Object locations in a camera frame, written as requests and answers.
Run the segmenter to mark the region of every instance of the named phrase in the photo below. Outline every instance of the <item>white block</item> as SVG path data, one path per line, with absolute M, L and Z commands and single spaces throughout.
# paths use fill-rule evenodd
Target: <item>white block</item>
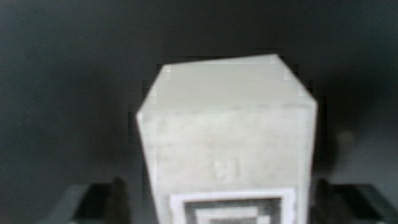
M 162 224 L 237 206 L 242 223 L 306 223 L 315 116 L 276 55 L 164 66 L 138 113 Z

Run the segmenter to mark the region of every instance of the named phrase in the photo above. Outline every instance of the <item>block side face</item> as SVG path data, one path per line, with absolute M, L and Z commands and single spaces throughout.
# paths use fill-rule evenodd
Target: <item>block side face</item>
M 173 223 L 173 194 L 294 187 L 305 200 L 310 165 L 301 160 L 312 161 L 312 136 L 305 131 L 313 128 L 312 111 L 312 104 L 305 104 L 214 113 L 159 113 L 143 118 L 146 159 L 164 223 Z
M 303 179 L 303 185 L 299 187 L 299 224 L 308 224 L 308 214 L 310 214 L 310 188 L 312 188 L 312 170 L 313 170 L 313 153 L 315 153 L 315 127 L 317 127 L 317 110 L 319 105 L 313 100 L 310 104 L 310 110 L 305 116 L 306 119 L 306 142 L 305 142 L 305 148 L 308 149 L 308 153 L 303 154 L 301 158 L 301 179 Z

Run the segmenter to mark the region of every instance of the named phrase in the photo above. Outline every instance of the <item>dark background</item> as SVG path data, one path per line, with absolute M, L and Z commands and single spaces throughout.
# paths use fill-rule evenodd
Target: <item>dark background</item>
M 321 102 L 315 175 L 374 183 L 398 206 L 397 1 L 0 0 L 3 223 L 116 175 L 154 223 L 132 118 L 161 65 L 264 53 Z

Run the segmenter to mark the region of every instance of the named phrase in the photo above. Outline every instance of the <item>block top face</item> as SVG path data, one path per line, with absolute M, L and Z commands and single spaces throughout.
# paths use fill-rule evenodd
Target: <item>block top face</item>
M 315 104 L 278 55 L 166 65 L 141 114 L 267 104 Z

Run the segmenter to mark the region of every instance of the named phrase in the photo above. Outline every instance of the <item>white box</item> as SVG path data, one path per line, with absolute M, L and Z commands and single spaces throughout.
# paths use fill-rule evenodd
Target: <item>white box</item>
M 306 224 L 315 116 L 278 55 L 164 66 L 138 113 L 162 224 Z

